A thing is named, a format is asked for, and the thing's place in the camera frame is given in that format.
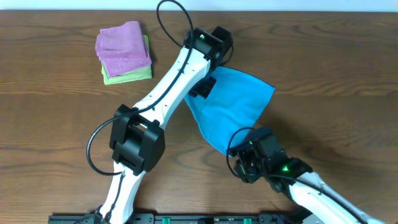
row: white backdrop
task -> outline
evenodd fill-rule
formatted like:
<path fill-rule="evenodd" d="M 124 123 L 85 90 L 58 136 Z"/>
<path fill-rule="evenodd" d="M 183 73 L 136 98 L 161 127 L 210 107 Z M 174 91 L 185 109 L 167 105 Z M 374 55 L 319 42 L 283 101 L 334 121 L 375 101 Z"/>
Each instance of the white backdrop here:
<path fill-rule="evenodd" d="M 0 9 L 155 10 L 159 0 L 0 0 Z M 398 0 L 179 0 L 191 11 L 398 12 Z M 171 3 L 164 10 L 176 10 Z"/>

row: blue cloth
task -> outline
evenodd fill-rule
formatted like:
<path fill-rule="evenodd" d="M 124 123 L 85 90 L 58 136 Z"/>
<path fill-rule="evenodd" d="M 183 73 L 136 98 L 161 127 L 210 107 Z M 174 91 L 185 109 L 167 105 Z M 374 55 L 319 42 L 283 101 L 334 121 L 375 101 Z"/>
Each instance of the blue cloth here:
<path fill-rule="evenodd" d="M 275 87 L 231 68 L 218 67 L 210 76 L 216 78 L 216 83 L 207 99 L 187 95 L 185 101 L 203 137 L 226 154 L 233 133 L 239 128 L 254 126 Z M 231 147 L 242 143 L 248 132 L 244 130 L 235 135 Z"/>

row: folded cloth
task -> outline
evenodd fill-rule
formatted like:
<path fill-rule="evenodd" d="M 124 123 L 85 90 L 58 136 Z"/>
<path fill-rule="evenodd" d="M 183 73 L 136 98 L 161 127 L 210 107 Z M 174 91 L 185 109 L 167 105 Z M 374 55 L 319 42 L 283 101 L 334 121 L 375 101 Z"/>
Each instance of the folded cloth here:
<path fill-rule="evenodd" d="M 141 28 L 137 21 L 101 29 L 95 46 L 100 60 L 134 60 L 147 57 Z"/>
<path fill-rule="evenodd" d="M 275 90 L 262 80 L 231 68 L 218 67 L 210 75 L 216 83 L 206 99 L 187 95 L 203 137 L 226 154 L 229 140 L 239 128 L 253 127 Z M 244 140 L 249 130 L 235 135 L 231 147 Z"/>
<path fill-rule="evenodd" d="M 149 49 L 149 40 L 148 37 L 145 36 L 145 43 L 146 47 Z M 152 70 L 149 66 L 139 68 L 133 71 L 128 71 L 126 73 L 123 73 L 122 75 L 118 75 L 115 77 L 109 77 L 105 66 L 104 62 L 102 63 L 102 75 L 104 76 L 104 84 L 105 85 L 111 85 L 111 84 L 118 84 L 118 83 L 125 83 L 125 82 L 132 82 L 136 80 L 143 80 L 146 78 L 152 78 Z"/>
<path fill-rule="evenodd" d="M 145 43 L 148 43 L 148 36 L 144 35 Z M 131 70 L 143 68 L 151 65 L 152 60 L 149 57 L 149 45 L 146 44 L 148 57 L 135 60 L 105 60 L 103 65 L 108 73 L 109 77 L 115 77 L 116 75 L 122 75 Z"/>

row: wood grain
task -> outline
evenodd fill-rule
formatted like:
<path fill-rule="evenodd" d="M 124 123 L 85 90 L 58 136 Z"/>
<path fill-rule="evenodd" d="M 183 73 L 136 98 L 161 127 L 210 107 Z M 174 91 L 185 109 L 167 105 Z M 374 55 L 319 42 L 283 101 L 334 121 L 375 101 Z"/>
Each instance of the wood grain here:
<path fill-rule="evenodd" d="M 188 30 L 162 12 L 170 33 Z M 290 156 L 308 162 L 342 196 L 386 222 L 398 221 L 398 14 L 191 12 L 194 26 L 233 34 L 229 67 L 277 87 L 258 126 L 270 126 Z M 103 85 L 94 44 L 102 28 L 139 21 L 154 78 Z M 105 201 L 111 179 L 85 159 L 91 132 L 121 104 L 133 105 L 178 55 L 154 12 L 0 11 L 0 223 L 45 223 Z M 111 170 L 110 129 L 93 160 Z M 160 213 L 292 211 L 265 181 L 235 179 L 203 140 L 185 103 L 167 148 L 134 206 Z"/>

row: green towel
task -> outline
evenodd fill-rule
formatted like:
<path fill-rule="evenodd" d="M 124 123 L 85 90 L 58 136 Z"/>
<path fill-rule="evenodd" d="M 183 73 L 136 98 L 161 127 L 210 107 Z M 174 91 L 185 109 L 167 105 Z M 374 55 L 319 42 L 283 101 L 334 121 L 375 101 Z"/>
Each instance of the green towel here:
<path fill-rule="evenodd" d="M 149 53 L 149 39 L 148 36 L 144 35 L 144 40 L 147 45 L 148 53 Z M 122 75 L 118 75 L 115 77 L 108 77 L 106 73 L 106 69 L 104 67 L 104 63 L 102 64 L 101 73 L 104 76 L 104 84 L 105 85 L 112 85 L 118 83 L 125 83 L 125 82 L 133 82 L 137 80 L 143 80 L 147 78 L 152 78 L 152 70 L 150 69 L 150 65 L 144 68 L 139 68 L 130 72 L 123 73 Z"/>

